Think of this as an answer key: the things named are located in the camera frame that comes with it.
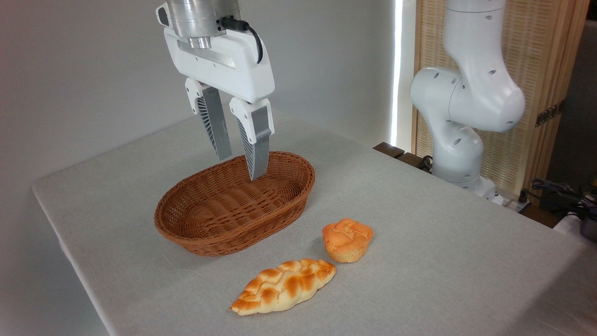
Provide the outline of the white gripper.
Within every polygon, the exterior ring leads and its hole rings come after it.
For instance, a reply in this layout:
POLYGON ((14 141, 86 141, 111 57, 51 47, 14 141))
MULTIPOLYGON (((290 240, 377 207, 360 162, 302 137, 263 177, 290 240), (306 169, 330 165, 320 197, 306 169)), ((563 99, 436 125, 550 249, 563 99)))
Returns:
POLYGON ((218 159, 232 155, 219 89, 235 96, 229 106, 237 117, 250 179, 266 174, 269 140, 275 133, 266 98, 274 92, 275 81, 266 48, 257 63, 257 44, 250 33, 228 30, 211 38, 210 49, 190 47, 172 28, 164 28, 164 37, 175 67, 188 77, 185 88, 192 112, 201 118, 218 159))

